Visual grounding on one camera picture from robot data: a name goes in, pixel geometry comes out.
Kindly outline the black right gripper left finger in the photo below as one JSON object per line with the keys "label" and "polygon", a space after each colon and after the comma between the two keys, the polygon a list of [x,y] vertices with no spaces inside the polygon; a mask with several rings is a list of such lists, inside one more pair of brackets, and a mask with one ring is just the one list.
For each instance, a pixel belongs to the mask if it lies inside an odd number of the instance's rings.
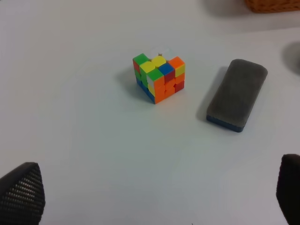
{"label": "black right gripper left finger", "polygon": [[25,162],[0,179],[0,223],[38,225],[45,191],[38,163]]}

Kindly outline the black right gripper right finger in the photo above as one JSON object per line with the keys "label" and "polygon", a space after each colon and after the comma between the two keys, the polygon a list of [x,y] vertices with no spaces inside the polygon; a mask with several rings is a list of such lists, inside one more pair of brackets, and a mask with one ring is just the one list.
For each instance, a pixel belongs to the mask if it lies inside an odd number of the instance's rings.
{"label": "black right gripper right finger", "polygon": [[289,225],[300,224],[300,156],[285,154],[279,169],[276,197]]}

